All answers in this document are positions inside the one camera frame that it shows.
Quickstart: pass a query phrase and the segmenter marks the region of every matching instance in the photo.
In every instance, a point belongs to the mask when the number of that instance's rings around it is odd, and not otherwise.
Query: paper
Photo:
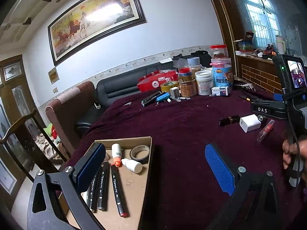
[[[169,57],[169,58],[167,58],[167,59],[164,59],[164,60],[159,60],[159,62],[161,63],[161,64],[164,64],[164,63],[167,63],[167,62],[171,62],[172,61],[172,59]]]

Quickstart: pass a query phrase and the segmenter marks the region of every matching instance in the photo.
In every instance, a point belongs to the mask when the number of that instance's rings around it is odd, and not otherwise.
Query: red pen
[[[115,166],[115,164],[111,164],[111,177],[118,213],[120,217],[127,217],[128,212],[125,206],[125,197],[120,182],[118,168]]]
[[[266,135],[271,131],[273,128],[273,124],[275,123],[275,120],[271,119],[270,122],[259,132],[257,141],[261,143],[261,141],[266,137]]]

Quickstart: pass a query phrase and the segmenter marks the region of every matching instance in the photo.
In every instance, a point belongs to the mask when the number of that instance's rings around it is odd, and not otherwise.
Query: small box
[[[235,44],[238,43],[238,46],[236,46],[236,50],[238,50],[239,48],[240,52],[253,52],[253,37],[254,33],[252,31],[245,32],[244,39],[234,41]]]
[[[169,89],[169,93],[174,98],[180,97],[180,92],[179,92],[179,88],[178,87],[173,87],[173,88]]]
[[[216,86],[212,88],[212,94],[216,96],[228,96],[230,90],[228,86]]]
[[[259,121],[258,117],[255,114],[253,114],[246,117],[241,117],[240,126],[246,133],[259,129],[261,126],[261,122]]]

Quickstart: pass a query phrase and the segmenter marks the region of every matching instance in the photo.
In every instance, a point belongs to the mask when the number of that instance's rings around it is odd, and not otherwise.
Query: finger
[[[283,151],[288,154],[289,153],[289,147],[290,147],[290,144],[288,142],[288,139],[286,139],[283,143],[282,143],[282,149]]]
[[[285,162],[283,162],[282,164],[284,166],[284,169],[286,170],[288,168],[288,165]]]
[[[283,153],[282,159],[285,164],[289,165],[291,162],[291,156],[289,154]]]
[[[296,143],[294,144],[291,144],[290,147],[289,147],[289,152],[292,153],[292,154],[297,154],[297,146],[296,146]]]

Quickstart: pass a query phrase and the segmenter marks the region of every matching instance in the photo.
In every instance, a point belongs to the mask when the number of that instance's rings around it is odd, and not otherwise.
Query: purple tablecloth
[[[272,171],[283,226],[294,219],[303,205],[302,193],[301,189],[296,192],[290,187],[284,176],[284,122],[276,121],[269,135],[258,143],[260,129],[244,133],[238,123],[218,125],[218,119],[251,114],[250,103],[238,97],[243,95],[240,91],[234,91],[230,97],[195,96],[182,102],[142,107],[141,100],[151,93],[115,101],[82,138],[68,165],[74,165],[94,140],[151,136],[155,152],[144,221],[156,229],[205,229],[229,198],[205,159],[206,144],[215,143],[248,171]],[[123,106],[130,101],[132,105]]]

